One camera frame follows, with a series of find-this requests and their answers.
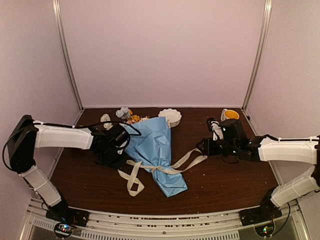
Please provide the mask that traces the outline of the white flower stem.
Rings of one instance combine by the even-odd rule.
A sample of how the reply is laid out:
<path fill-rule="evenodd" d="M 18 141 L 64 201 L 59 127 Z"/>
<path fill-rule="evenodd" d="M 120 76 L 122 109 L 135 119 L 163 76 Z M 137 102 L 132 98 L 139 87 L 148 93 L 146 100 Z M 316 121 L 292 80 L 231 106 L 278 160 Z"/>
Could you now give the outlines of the white flower stem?
<path fill-rule="evenodd" d="M 103 123 L 103 128 L 106 130 L 110 130 L 113 127 L 111 118 L 107 113 L 101 116 L 100 121 Z"/>

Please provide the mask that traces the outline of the orange flower stem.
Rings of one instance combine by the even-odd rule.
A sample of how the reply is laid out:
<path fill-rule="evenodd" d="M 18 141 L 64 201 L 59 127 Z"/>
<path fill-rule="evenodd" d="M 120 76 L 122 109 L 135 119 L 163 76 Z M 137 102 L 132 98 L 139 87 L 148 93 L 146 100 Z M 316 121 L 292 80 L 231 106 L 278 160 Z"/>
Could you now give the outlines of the orange flower stem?
<path fill-rule="evenodd" d="M 133 114 L 132 112 L 130 112 L 129 115 L 125 117 L 125 119 L 126 119 L 127 124 L 132 125 L 132 124 L 136 124 L 139 122 L 149 120 L 150 117 L 149 116 L 141 117 L 139 115 L 136 115 L 136 114 Z"/>

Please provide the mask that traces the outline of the blue hydrangea flower bunch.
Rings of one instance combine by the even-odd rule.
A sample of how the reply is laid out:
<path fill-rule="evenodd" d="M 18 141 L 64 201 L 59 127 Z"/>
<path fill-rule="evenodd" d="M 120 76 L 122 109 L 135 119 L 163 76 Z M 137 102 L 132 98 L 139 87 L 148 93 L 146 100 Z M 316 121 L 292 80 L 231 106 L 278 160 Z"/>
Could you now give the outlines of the blue hydrangea flower bunch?
<path fill-rule="evenodd" d="M 115 115 L 122 120 L 130 120 L 133 112 L 128 107 L 121 107 L 115 112 Z"/>

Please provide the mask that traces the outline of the blue wrapping paper sheet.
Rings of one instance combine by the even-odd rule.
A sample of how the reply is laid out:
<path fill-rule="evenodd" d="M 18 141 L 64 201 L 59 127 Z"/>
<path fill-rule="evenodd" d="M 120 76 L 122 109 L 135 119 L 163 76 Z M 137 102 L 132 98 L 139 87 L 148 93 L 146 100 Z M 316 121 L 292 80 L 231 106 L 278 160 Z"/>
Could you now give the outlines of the blue wrapping paper sheet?
<path fill-rule="evenodd" d="M 130 134 L 125 153 L 145 166 L 171 166 L 171 129 L 165 117 L 154 117 L 125 127 Z"/>

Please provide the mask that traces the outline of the cream ribbon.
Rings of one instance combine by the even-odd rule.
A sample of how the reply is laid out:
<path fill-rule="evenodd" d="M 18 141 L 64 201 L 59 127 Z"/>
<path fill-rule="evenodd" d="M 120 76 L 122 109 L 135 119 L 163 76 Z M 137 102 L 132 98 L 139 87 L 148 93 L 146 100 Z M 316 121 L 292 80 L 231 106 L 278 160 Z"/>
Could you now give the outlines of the cream ribbon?
<path fill-rule="evenodd" d="M 194 152 L 200 152 L 197 148 L 194 148 L 188 151 L 182 158 L 180 158 L 173 165 L 143 165 L 143 162 L 135 162 L 133 160 L 127 160 L 126 163 L 128 165 L 133 166 L 131 173 L 125 173 L 121 170 L 118 170 L 118 174 L 121 178 L 126 180 L 126 189 L 130 196 L 135 197 L 139 193 L 141 193 L 145 186 L 139 180 L 138 173 L 140 169 L 144 169 L 149 172 L 157 186 L 164 193 L 167 198 L 173 197 L 184 191 L 188 190 L 188 186 L 186 181 L 183 178 L 182 173 L 188 171 L 192 167 L 202 163 L 205 161 L 208 156 L 207 155 L 199 155 L 192 162 L 182 170 L 178 168 L 181 167 L 192 155 Z"/>

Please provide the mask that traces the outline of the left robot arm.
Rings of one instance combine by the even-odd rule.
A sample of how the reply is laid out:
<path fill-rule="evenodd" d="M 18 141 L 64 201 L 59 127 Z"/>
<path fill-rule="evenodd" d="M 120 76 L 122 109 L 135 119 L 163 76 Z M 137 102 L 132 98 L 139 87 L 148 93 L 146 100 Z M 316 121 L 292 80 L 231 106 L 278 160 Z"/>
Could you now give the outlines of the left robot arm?
<path fill-rule="evenodd" d="M 99 124 L 63 125 L 34 120 L 31 115 L 23 115 L 3 146 L 8 154 L 5 166 L 21 176 L 24 181 L 44 201 L 48 210 L 61 222 L 69 221 L 73 214 L 67 201 L 52 184 L 48 174 L 42 170 L 44 163 L 53 166 L 55 157 L 62 149 L 91 151 L 98 164 L 120 169 L 126 160 L 125 148 L 130 142 L 130 134 L 124 124 L 115 122 L 109 129 L 99 129 Z"/>

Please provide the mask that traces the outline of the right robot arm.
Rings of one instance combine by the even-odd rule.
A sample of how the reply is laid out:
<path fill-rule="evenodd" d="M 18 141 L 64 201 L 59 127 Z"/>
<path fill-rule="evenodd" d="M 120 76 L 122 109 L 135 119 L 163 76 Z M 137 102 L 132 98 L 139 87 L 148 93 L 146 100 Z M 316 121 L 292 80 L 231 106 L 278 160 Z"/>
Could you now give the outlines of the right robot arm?
<path fill-rule="evenodd" d="M 277 216 L 283 205 L 311 192 L 319 192 L 319 136 L 281 138 L 265 134 L 249 138 L 238 119 L 217 122 L 214 118 L 209 118 L 206 123 L 212 137 L 203 138 L 196 144 L 197 150 L 204 156 L 234 156 L 237 161 L 253 163 L 293 162 L 311 165 L 289 182 L 268 190 L 253 213 L 243 210 L 243 222 L 253 219 L 270 220 Z"/>

